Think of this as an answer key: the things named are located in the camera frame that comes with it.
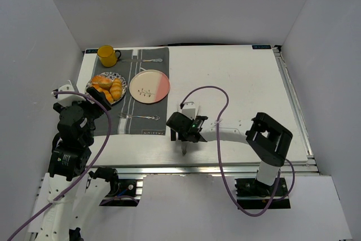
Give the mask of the metal tongs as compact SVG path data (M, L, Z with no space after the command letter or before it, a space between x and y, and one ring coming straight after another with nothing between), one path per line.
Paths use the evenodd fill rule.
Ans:
M180 134L178 134L178 139L181 141L182 155L185 155L187 153L187 147L188 147L189 142L183 140L183 138L181 137Z

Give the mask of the round bread bun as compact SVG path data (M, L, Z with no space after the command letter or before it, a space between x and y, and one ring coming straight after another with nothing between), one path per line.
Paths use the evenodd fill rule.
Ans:
M113 81L110 78L101 78L98 81L99 87L102 89L109 90L113 84Z

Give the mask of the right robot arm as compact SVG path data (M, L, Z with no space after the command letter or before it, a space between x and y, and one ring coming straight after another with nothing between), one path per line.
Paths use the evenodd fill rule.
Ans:
M264 112L259 112L250 121L223 123L211 122L206 116L194 119L174 112L166 125L171 129L171 140L182 142L237 142L247 144L261 159L255 183L261 190L271 187L279 169L284 165L293 139L293 134L282 124Z

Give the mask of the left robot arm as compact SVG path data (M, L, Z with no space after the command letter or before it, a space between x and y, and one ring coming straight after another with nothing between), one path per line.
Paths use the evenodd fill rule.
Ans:
M47 206L36 240L81 240L87 218L106 196L119 190L115 169L89 171L95 120L109 114L111 104L92 86L80 95L70 85L55 90L53 109L59 114L48 168Z

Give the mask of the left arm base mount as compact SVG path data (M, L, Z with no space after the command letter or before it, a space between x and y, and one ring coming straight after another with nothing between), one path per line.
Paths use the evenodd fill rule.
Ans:
M137 207L139 199L137 199L137 179L120 178L116 169L100 167L97 170L88 172L88 184L86 192L94 187L99 190L98 184L105 184L106 194L100 206L113 207Z

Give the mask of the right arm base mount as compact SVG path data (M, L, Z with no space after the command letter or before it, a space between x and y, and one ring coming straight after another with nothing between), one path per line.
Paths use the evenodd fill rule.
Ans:
M270 200L274 187L275 183L272 186L264 186L253 178L235 179L237 203L246 210L262 210ZM269 209L291 209L287 193L287 183L285 178L281 178Z

